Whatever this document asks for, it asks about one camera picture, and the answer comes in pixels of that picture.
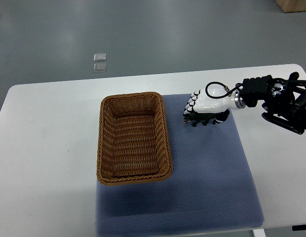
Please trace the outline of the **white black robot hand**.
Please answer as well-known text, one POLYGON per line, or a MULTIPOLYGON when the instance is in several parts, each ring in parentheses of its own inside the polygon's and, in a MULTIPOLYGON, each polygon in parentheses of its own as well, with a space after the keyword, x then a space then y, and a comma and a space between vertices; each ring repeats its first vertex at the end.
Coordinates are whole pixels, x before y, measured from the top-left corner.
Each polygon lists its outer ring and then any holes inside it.
POLYGON ((224 95, 223 88, 211 88, 210 95, 206 94, 205 89, 195 91, 191 94, 190 99, 185 106, 184 114, 196 113, 213 113, 216 117, 209 122, 220 124, 227 120, 230 110, 244 109, 245 103, 239 96, 239 91, 235 90, 229 95, 224 95))

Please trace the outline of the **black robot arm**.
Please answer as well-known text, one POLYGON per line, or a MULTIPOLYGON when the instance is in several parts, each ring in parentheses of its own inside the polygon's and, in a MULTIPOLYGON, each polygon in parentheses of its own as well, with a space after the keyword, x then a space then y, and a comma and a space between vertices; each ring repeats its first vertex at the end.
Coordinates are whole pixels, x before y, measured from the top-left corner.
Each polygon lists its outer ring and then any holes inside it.
POLYGON ((288 79, 271 75, 244 79, 241 103, 249 108, 263 101, 262 117, 275 125, 302 135, 306 131, 306 80, 293 72, 288 79))

